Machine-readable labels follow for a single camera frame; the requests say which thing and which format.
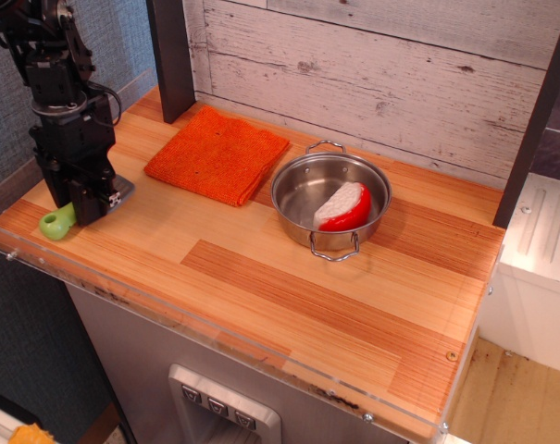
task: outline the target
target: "stainless steel pot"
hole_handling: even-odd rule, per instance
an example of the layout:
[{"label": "stainless steel pot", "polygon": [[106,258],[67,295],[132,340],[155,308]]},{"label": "stainless steel pot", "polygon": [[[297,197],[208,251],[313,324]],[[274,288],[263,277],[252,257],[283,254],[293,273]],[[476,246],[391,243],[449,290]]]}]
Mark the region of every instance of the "stainless steel pot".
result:
[{"label": "stainless steel pot", "polygon": [[[310,153],[313,148],[329,143],[341,153]],[[347,231],[318,231],[313,228],[314,213],[345,182],[364,183],[372,197],[367,223]],[[320,141],[306,148],[306,154],[281,168],[271,182],[271,199],[280,215],[280,223],[294,241],[310,246],[315,256],[339,262],[360,251],[360,243],[372,236],[391,203],[391,184],[385,174],[367,160],[348,154],[345,147],[331,141]],[[319,251],[353,251],[329,256]]]}]

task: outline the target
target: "red wax cheese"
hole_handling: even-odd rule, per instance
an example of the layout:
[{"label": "red wax cheese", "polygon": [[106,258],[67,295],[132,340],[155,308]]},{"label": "red wax cheese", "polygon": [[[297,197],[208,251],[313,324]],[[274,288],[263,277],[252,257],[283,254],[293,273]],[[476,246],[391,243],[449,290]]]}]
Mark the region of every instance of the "red wax cheese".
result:
[{"label": "red wax cheese", "polygon": [[362,227],[372,202],[363,183],[344,183],[316,212],[313,227],[318,231],[347,231]]}]

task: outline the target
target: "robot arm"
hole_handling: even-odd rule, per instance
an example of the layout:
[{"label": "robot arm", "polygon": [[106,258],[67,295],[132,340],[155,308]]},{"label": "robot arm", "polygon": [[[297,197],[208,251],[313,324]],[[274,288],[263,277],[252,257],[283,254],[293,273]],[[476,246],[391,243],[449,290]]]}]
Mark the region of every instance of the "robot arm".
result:
[{"label": "robot arm", "polygon": [[10,51],[41,125],[29,133],[57,207],[73,203],[82,226],[121,200],[107,159],[115,143],[108,88],[90,81],[92,52],[64,0],[0,0],[0,45]]}]

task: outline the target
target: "orange towel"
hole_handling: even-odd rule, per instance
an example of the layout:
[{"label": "orange towel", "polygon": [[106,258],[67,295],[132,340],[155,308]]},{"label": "orange towel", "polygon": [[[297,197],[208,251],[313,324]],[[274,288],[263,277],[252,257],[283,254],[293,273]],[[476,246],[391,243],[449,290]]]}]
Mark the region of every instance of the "orange towel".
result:
[{"label": "orange towel", "polygon": [[143,169],[232,206],[244,204],[290,141],[204,106]]}]

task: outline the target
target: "wooden countertop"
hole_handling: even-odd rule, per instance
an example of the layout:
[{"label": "wooden countertop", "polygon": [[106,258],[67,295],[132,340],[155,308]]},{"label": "wooden countertop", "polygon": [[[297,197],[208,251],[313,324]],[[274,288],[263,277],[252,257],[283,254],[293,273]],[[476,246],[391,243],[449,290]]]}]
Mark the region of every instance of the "wooden countertop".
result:
[{"label": "wooden countertop", "polygon": [[[281,230],[268,179],[234,208],[148,178],[143,167],[201,105],[162,122],[158,92],[117,126],[109,154],[136,191],[111,215],[50,241],[44,183],[0,216],[0,246],[337,407],[429,441],[445,420],[504,231],[501,193],[374,154],[392,205],[361,253],[317,258]],[[292,142],[319,138],[246,120]]]}]

